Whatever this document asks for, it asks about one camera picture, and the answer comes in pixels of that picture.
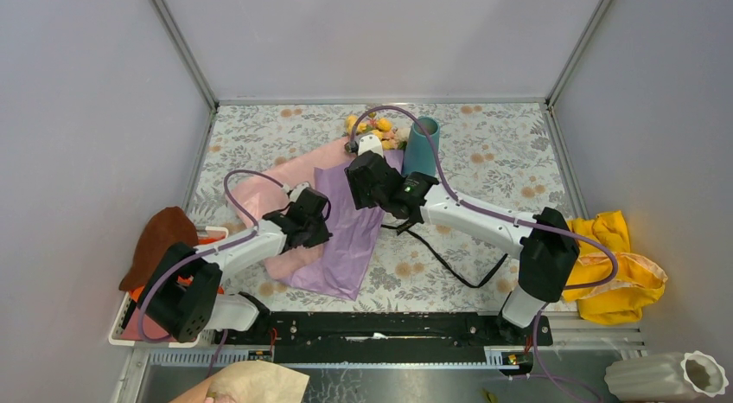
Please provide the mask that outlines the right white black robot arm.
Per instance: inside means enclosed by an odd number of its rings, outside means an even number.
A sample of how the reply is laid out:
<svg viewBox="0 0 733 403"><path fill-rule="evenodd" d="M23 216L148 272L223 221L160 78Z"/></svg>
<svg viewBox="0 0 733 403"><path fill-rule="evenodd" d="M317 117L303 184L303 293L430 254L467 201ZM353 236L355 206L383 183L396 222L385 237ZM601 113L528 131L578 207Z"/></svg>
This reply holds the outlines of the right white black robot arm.
<svg viewBox="0 0 733 403"><path fill-rule="evenodd" d="M495 322L503 342L520 342L536 314L560 300L580 250L557 210L529 214L460 197L434 176L402 176L372 151L357 156L345 175L357 209L379 207L402 220L403 229L415 224L449 227L519 261L518 284Z"/></svg>

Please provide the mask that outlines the purple wrapping paper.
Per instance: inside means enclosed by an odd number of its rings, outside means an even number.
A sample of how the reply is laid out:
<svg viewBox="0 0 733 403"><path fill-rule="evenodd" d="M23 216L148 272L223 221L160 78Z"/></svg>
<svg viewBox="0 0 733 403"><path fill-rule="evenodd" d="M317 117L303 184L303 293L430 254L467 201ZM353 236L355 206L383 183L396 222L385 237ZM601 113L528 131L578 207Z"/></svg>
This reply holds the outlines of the purple wrapping paper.
<svg viewBox="0 0 733 403"><path fill-rule="evenodd" d="M316 189L331 202L326 220L331 237L319 245L322 252L315 259L279 279L281 283L346 300L358 297L385 212L355 207L345 172L350 163L316 170Z"/></svg>

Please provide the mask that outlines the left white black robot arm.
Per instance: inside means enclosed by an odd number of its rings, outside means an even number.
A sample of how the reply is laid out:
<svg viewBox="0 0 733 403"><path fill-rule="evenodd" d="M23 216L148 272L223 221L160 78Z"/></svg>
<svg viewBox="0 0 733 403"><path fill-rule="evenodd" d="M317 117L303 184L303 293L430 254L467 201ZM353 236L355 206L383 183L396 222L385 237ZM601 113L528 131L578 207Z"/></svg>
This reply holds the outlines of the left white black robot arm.
<svg viewBox="0 0 733 403"><path fill-rule="evenodd" d="M304 183L289 198L284 209L265 214L251 229L208 245L176 242L168 248L137 300L139 317L164 330L160 342L195 342L210 329L234 329L249 343L265 338L268 321L257 306L219 290L251 265L331 238L327 196Z"/></svg>

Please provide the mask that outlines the yellow pink flower bunch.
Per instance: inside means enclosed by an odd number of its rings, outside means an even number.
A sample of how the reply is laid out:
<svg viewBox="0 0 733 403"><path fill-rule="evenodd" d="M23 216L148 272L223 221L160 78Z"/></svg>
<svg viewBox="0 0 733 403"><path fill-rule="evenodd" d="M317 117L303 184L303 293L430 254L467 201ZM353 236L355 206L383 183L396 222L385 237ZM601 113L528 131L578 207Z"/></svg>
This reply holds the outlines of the yellow pink flower bunch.
<svg viewBox="0 0 733 403"><path fill-rule="evenodd" d="M357 135L372 134L379 138L384 150L404 150L410 134L409 128L398 128L388 118L377 118L374 113L356 123L356 115L349 115L344 120L347 135L356 130Z"/></svg>

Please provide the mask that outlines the pink tissue paper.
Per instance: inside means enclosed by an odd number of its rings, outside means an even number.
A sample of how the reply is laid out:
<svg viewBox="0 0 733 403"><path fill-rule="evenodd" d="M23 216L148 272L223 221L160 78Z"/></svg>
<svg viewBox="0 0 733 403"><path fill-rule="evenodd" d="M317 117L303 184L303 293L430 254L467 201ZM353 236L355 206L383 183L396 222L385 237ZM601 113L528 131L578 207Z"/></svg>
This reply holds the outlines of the pink tissue paper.
<svg viewBox="0 0 733 403"><path fill-rule="evenodd" d="M226 201L229 204L237 202L256 219L283 208L289 198L281 190L280 185L285 184L293 188L301 182L308 182L315 186L317 169L330 169L351 159L345 151L346 143L346 138L338 138L267 170L265 174L276 179L278 183L260 176L245 175L244 181L230 187ZM277 257L266 259L265 269L274 279L286 279L295 271L320 259L323 249L323 245L311 248L298 247Z"/></svg>

